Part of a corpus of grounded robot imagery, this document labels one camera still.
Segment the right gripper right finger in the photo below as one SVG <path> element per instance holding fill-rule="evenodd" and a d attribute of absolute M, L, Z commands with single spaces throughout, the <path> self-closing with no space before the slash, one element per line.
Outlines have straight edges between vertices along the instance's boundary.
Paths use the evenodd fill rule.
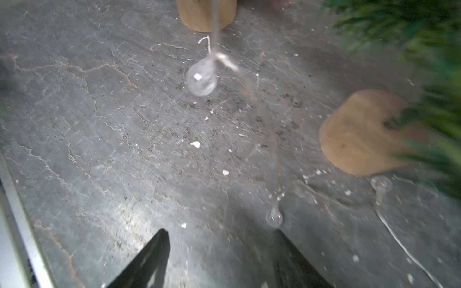
<path fill-rule="evenodd" d="M 273 231 L 274 288 L 333 288 L 279 229 Z"/>

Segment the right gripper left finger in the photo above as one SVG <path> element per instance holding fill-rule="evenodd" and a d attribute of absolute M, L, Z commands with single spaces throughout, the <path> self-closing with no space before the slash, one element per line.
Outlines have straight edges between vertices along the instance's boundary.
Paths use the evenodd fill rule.
<path fill-rule="evenodd" d="M 169 233 L 160 229 L 108 288 L 162 288 L 169 254 Z"/>

